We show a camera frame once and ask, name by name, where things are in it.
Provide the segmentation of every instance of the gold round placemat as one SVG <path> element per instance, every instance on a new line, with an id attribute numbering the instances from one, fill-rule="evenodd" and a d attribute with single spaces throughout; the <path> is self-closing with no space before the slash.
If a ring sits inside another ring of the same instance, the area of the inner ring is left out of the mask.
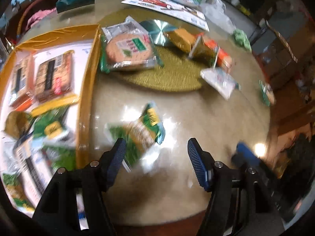
<path id="1" fill-rule="evenodd" d="M 143 8 L 121 9 L 105 16 L 99 23 L 102 27 L 112 26 L 124 22 L 127 16 L 131 16 L 137 22 L 148 19 L 163 20 L 176 27 L 183 27 L 192 34 L 202 31 L 180 19 Z M 128 82 L 156 90 L 188 91 L 201 88 L 200 71 L 207 67 L 205 63 L 188 59 L 188 54 L 176 47 L 156 45 L 155 48 L 164 62 L 164 67 L 132 73 L 115 72 L 114 74 Z"/>

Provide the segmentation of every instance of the pink cloth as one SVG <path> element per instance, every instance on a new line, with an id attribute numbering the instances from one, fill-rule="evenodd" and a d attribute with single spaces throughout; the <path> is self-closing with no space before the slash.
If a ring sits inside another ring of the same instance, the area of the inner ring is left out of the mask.
<path id="1" fill-rule="evenodd" d="M 29 20 L 27 21 L 27 26 L 25 28 L 25 31 L 33 27 L 36 23 L 38 23 L 42 18 L 46 17 L 48 14 L 52 13 L 55 11 L 56 8 L 53 8 L 51 10 L 39 10 L 38 12 L 34 13 Z"/>

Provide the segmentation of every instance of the metal screw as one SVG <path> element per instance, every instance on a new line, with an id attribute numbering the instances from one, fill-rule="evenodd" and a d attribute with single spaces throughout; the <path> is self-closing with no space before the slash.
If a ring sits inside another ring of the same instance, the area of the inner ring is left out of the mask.
<path id="1" fill-rule="evenodd" d="M 63 174 L 63 173 L 65 173 L 65 171 L 66 171 L 65 168 L 59 168 L 59 169 L 57 170 L 58 174 Z"/>
<path id="2" fill-rule="evenodd" d="M 90 166 L 91 167 L 97 167 L 100 163 L 97 160 L 91 161 Z"/>
<path id="3" fill-rule="evenodd" d="M 255 174 L 256 173 L 256 170 L 253 169 L 253 168 L 248 168 L 247 171 L 251 174 Z"/>
<path id="4" fill-rule="evenodd" d="M 215 162 L 215 166 L 216 166 L 217 168 L 222 168 L 222 167 L 223 167 L 223 163 L 220 162 L 220 161 L 216 161 L 216 162 Z"/>

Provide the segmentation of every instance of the table surface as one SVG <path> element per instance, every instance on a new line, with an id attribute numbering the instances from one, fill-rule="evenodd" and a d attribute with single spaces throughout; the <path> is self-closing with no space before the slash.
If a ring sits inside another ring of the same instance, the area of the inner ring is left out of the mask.
<path id="1" fill-rule="evenodd" d="M 30 29 L 23 41 L 59 28 L 98 23 L 110 13 L 133 7 L 121 1 L 96 0 L 95 5 L 50 15 Z M 215 160 L 228 166 L 239 141 L 245 141 L 251 148 L 266 142 L 270 110 L 260 96 L 259 80 L 264 79 L 263 73 L 251 53 L 237 47 L 231 37 L 211 22 L 208 25 L 210 37 L 236 61 L 231 75 L 242 90 L 235 90 L 228 101 L 207 85 L 191 92 L 161 92 L 124 82 L 111 74 L 96 75 L 90 125 L 91 160 L 99 159 L 109 149 L 104 140 L 105 124 L 138 118 L 148 101 L 155 101 L 166 129 L 164 142 L 151 148 L 131 173 L 121 168 L 115 185 L 104 195 L 111 220 L 116 224 L 176 221 L 207 207 L 210 194 L 199 186 L 187 154 L 191 137 L 197 138 Z"/>

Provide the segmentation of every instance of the green label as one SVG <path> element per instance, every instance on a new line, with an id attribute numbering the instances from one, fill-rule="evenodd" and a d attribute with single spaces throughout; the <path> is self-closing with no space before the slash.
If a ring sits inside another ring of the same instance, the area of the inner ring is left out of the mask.
<path id="1" fill-rule="evenodd" d="M 143 43 L 140 41 L 139 38 L 134 38 L 134 39 L 132 39 L 132 41 L 136 45 L 136 47 L 138 48 L 138 50 L 140 52 L 146 50 L 146 47 L 143 45 Z"/>

